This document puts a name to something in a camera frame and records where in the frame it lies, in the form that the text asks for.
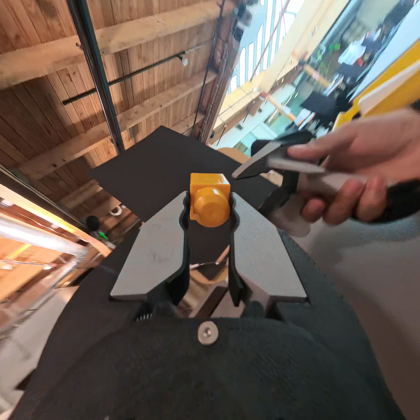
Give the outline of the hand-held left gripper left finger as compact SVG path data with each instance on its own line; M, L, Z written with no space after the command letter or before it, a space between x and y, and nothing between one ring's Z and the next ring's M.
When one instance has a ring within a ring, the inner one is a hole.
M189 193L181 192L142 225L110 298L178 305L189 287Z

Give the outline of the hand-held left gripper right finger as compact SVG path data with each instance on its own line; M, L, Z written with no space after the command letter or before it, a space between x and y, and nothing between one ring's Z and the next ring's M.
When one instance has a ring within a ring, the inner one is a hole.
M278 229L235 192L230 207L228 291L233 305L306 301Z

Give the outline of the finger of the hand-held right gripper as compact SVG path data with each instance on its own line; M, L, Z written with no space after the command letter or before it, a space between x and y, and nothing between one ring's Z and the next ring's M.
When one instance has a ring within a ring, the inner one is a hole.
M247 162L232 173L232 178L241 180L275 171L293 171L304 174L323 174L325 168L313 163L291 158L287 151L289 145L281 141L270 141Z
M261 215L267 218L277 228L295 237L305 237L310 232L309 223L302 218L301 210L305 200L297 194L299 173L293 171L270 171L261 174L275 185L264 202L258 208Z

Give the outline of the yellow toy building block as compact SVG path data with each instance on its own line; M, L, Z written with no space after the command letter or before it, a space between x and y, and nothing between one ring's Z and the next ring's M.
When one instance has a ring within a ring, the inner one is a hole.
M206 228L223 225L230 216L231 185L223 174L191 173L190 219Z

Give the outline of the person's right hand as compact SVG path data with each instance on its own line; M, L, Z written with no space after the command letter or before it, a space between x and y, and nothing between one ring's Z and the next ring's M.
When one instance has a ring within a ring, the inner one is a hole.
M318 161L328 171L358 174L366 184L349 179L335 197L303 191L301 216L309 223L323 219L339 225L350 217L374 222L384 215L388 181L419 180L420 114L412 107L345 123L308 144L292 146L292 158Z

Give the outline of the black board on white stand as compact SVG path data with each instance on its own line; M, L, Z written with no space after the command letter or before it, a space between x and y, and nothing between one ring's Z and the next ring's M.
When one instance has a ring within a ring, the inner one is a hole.
M226 155L163 126L135 146L92 171L93 178L107 192L146 223L181 192L189 193L191 173L223 174L237 193L258 211L275 190L262 176L236 181L232 173L238 163ZM216 228L199 227L188 212L190 263L214 261L226 249L230 237L230 216Z

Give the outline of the yellow plastic bin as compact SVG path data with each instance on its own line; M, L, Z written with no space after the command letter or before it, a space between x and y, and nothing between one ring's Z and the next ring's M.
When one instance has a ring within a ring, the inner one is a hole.
M405 108L420 97L420 41L358 94L351 108L338 114L332 130L356 118L366 118Z

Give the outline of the silver air duct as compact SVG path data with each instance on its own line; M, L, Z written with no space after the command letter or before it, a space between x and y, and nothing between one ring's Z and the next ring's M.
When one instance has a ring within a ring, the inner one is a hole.
M82 260L88 255L87 247L3 215L0 217L0 236L5 239L72 255Z

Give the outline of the black ceiling rail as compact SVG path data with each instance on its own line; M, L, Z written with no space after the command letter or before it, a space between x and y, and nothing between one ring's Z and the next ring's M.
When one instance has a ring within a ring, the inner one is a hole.
M120 155L125 147L87 2L68 0L66 3L102 106L111 141L117 155Z

